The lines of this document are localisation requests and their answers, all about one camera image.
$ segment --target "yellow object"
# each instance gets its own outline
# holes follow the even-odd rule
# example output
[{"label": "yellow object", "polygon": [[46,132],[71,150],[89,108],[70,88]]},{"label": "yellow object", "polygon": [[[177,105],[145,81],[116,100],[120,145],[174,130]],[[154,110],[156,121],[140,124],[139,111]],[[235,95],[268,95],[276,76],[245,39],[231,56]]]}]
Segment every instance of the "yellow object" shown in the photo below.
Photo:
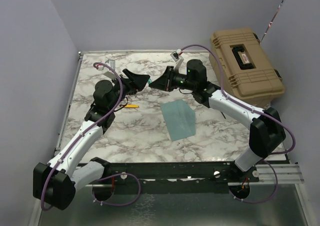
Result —
[{"label": "yellow object", "polygon": [[138,108],[139,106],[138,105],[134,105],[134,104],[128,104],[125,107],[127,107],[127,108]]}]

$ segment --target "toolbox handle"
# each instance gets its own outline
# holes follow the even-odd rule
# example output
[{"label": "toolbox handle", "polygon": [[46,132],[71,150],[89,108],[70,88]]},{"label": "toolbox handle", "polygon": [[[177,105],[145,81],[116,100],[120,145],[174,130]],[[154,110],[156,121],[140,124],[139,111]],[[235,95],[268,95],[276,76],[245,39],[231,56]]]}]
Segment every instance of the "toolbox handle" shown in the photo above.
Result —
[{"label": "toolbox handle", "polygon": [[252,63],[246,63],[244,64],[240,58],[239,52],[245,52],[245,48],[243,46],[235,46],[232,48],[232,53],[236,59],[236,62],[238,62],[238,65],[241,70],[248,70],[248,69],[254,69],[255,67],[253,66]]}]

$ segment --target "cable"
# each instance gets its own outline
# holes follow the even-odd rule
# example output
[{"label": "cable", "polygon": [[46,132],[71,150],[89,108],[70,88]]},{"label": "cable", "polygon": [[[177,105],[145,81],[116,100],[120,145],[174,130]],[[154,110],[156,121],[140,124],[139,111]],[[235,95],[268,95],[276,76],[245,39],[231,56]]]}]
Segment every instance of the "cable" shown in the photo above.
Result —
[{"label": "cable", "polygon": [[105,120],[112,112],[114,112],[114,110],[116,109],[116,107],[120,104],[121,102],[121,98],[123,95],[123,91],[124,91],[124,87],[121,81],[121,77],[116,73],[116,71],[114,69],[112,69],[110,66],[101,63],[101,62],[95,62],[93,64],[93,67],[98,69],[98,65],[107,67],[110,71],[112,71],[115,75],[115,77],[117,78],[117,80],[119,81],[119,85],[120,85],[120,93],[119,93],[119,98],[117,100],[117,102],[115,103],[114,107],[111,108],[111,110],[102,118],[100,118],[97,122],[95,122],[94,124],[92,124],[90,127],[88,127],[86,130],[83,131],[82,135],[79,135],[70,145],[70,147],[65,151],[65,153],[61,156],[61,158],[59,159],[59,161],[54,165],[54,167],[51,169],[48,177],[46,178],[45,182],[44,182],[44,187],[42,189],[42,193],[41,193],[41,209],[43,211],[48,211],[50,210],[53,206],[51,205],[50,207],[46,208],[45,207],[45,195],[46,195],[46,188],[48,187],[49,181],[51,176],[53,175],[54,171],[56,170],[56,168],[59,166],[60,163],[63,162],[63,159],[67,156],[67,154],[73,149],[73,147],[75,146],[75,144],[79,141],[80,138],[82,138],[90,129],[92,129],[94,126],[96,126],[98,123],[100,123],[101,121]]},{"label": "cable", "polygon": [[272,192],[272,194],[271,194],[269,197],[267,197],[267,198],[265,198],[265,199],[263,199],[263,200],[259,200],[259,201],[247,201],[247,200],[245,200],[245,199],[241,199],[241,198],[236,197],[236,196],[229,190],[229,193],[233,196],[233,198],[234,198],[235,200],[238,200],[238,201],[240,201],[240,202],[245,202],[245,203],[257,204],[257,203],[267,202],[267,201],[269,201],[270,199],[272,199],[272,198],[275,196],[276,192],[278,191],[278,185],[279,185],[277,173],[276,173],[275,169],[271,166],[270,163],[268,163],[267,161],[264,161],[264,160],[262,160],[261,162],[264,162],[264,163],[268,164],[269,167],[272,169],[272,171],[273,171],[273,173],[274,173],[274,177],[275,177],[275,189],[274,189],[274,191]]},{"label": "cable", "polygon": [[125,97],[125,98],[126,98],[126,103],[125,103],[124,105],[120,106],[119,109],[114,110],[114,112],[118,112],[118,111],[120,111],[121,109],[123,109],[124,107],[126,107],[126,105],[128,105],[128,102],[129,102],[128,97]]},{"label": "cable", "polygon": [[112,190],[114,190],[114,185],[115,185],[115,178],[112,178]]},{"label": "cable", "polygon": [[179,91],[181,94],[185,94],[185,95],[192,94],[192,92],[188,92],[188,93],[182,92],[180,88],[179,88]]},{"label": "cable", "polygon": [[[237,105],[239,105],[239,106],[241,106],[241,107],[243,107],[243,108],[251,111],[251,110],[252,110],[251,107],[248,107],[248,106],[242,104],[241,102],[238,102],[238,101],[234,100],[233,98],[230,98],[230,97],[226,94],[226,92],[225,92],[225,87],[224,87],[224,72],[223,72],[223,69],[222,69],[222,65],[221,65],[221,63],[220,63],[220,60],[219,60],[219,58],[215,55],[215,53],[213,53],[213,51],[210,50],[209,48],[207,48],[207,47],[205,47],[205,46],[202,46],[202,45],[198,45],[198,44],[192,44],[192,45],[188,45],[188,46],[185,46],[185,47],[181,48],[181,53],[182,53],[183,50],[185,50],[185,49],[187,49],[187,48],[189,48],[189,47],[201,47],[201,48],[204,48],[204,49],[206,49],[206,50],[214,57],[214,59],[216,60],[218,66],[219,66],[219,70],[220,70],[220,79],[221,79],[221,81],[220,81],[220,87],[221,87],[221,92],[222,92],[222,94],[223,94],[228,100],[230,100],[230,101],[236,103]],[[264,112],[260,112],[260,111],[257,111],[257,110],[253,110],[253,112],[254,112],[254,113],[257,113],[257,114],[259,114],[259,115],[262,115],[262,116],[264,116],[264,117],[272,120],[273,122],[277,123],[278,125],[280,125],[281,127],[283,127],[283,128],[290,134],[290,136],[291,136],[291,138],[292,138],[292,146],[291,146],[291,148],[289,148],[288,150],[282,151],[282,152],[273,152],[273,153],[271,153],[271,155],[288,153],[288,152],[291,152],[291,151],[295,148],[295,146],[296,146],[296,138],[295,138],[293,132],[292,132],[289,128],[287,128],[282,122],[280,122],[280,121],[276,120],[275,118],[273,118],[273,117],[265,114]]]},{"label": "cable", "polygon": [[117,173],[117,174],[114,174],[114,175],[111,175],[111,176],[108,176],[108,177],[100,178],[100,179],[96,180],[96,182],[107,180],[107,179],[114,178],[114,177],[121,176],[121,175],[131,176],[138,183],[138,193],[136,194],[136,197],[133,200],[131,200],[130,202],[119,203],[119,204],[118,203],[106,202],[106,201],[99,201],[99,200],[96,199],[95,193],[92,191],[92,196],[94,198],[93,202],[97,201],[97,202],[99,202],[101,204],[101,206],[102,206],[102,204],[106,204],[106,205],[110,205],[110,206],[122,207],[122,206],[128,206],[128,205],[134,203],[135,201],[137,201],[137,199],[139,198],[140,193],[141,193],[141,184],[139,182],[139,179],[136,176],[134,176],[133,174],[131,174],[131,173],[124,173],[124,172],[123,173]]},{"label": "cable", "polygon": [[245,178],[245,180],[244,180],[244,182],[242,183],[242,185],[241,185],[241,188],[242,189],[244,189],[244,185],[245,185],[245,183],[248,181],[248,185],[249,185],[249,179],[248,179],[248,177],[246,177]]}]

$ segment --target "metal bracket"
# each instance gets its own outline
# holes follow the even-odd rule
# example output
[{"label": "metal bracket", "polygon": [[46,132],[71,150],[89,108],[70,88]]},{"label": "metal bracket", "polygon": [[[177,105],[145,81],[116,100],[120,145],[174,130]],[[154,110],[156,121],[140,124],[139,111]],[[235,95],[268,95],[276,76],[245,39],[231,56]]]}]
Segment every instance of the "metal bracket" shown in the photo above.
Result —
[{"label": "metal bracket", "polygon": [[[111,59],[108,59],[105,61],[105,64],[107,64],[108,66],[110,66],[112,69],[116,69],[116,61],[115,60],[111,60]],[[117,79],[115,74],[113,74],[111,71],[107,71],[104,73],[104,75],[112,80],[115,80]]]},{"label": "metal bracket", "polygon": [[83,61],[83,58],[84,58],[84,53],[83,52],[78,52],[78,53],[79,53],[78,65],[76,67],[76,72],[75,72],[75,76],[74,76],[74,79],[73,79],[71,92],[70,92],[70,95],[69,95],[69,98],[68,98],[67,108],[66,108],[65,113],[64,113],[62,128],[61,128],[60,133],[59,133],[58,142],[57,142],[57,144],[55,146],[56,150],[60,150],[60,148],[61,148],[62,139],[64,137],[64,130],[65,130],[66,125],[67,125],[72,99],[74,97],[74,93],[75,93],[75,89],[76,89],[76,85],[77,85],[77,80],[78,80],[78,76],[79,76],[79,73],[80,73],[81,64],[82,64],[82,61]]},{"label": "metal bracket", "polygon": [[[278,184],[301,184],[304,178],[298,164],[272,164],[278,177]],[[259,182],[250,182],[250,185],[275,184],[276,179],[272,169],[266,164],[256,166]],[[230,182],[229,186],[240,185],[241,183]]]}]

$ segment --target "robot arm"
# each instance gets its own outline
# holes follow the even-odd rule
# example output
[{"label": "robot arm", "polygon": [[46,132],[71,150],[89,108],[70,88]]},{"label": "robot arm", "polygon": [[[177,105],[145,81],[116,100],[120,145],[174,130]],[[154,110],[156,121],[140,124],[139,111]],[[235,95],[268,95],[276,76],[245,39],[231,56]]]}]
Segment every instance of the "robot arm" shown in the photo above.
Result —
[{"label": "robot arm", "polygon": [[[127,69],[124,69],[123,73],[127,78],[121,78],[123,85],[121,99],[126,95],[142,91],[150,78],[149,75],[137,75]],[[119,95],[119,81],[115,81],[113,85],[109,80],[102,80],[95,85],[94,102],[78,132],[58,155],[47,164],[38,163],[34,168],[33,196],[35,198],[41,199],[45,181],[51,174],[45,190],[44,202],[63,210],[71,203],[76,191],[107,173],[107,162],[99,158],[92,159],[80,169],[76,167],[89,148],[111,126],[115,119],[114,112],[105,119],[100,119],[115,106]]]},{"label": "robot arm", "polygon": [[[261,159],[268,157],[286,138],[284,129],[274,121],[255,113],[263,112],[280,121],[274,108],[264,110],[247,104],[229,94],[223,95],[219,86],[207,81],[207,70],[200,60],[190,60],[186,65],[187,72],[179,73],[168,66],[162,76],[149,84],[150,87],[172,91],[177,88],[192,91],[194,99],[208,108],[224,112],[250,130],[249,147],[231,166],[231,173],[239,175],[248,171]],[[233,101],[241,102],[251,110],[244,109]]]}]

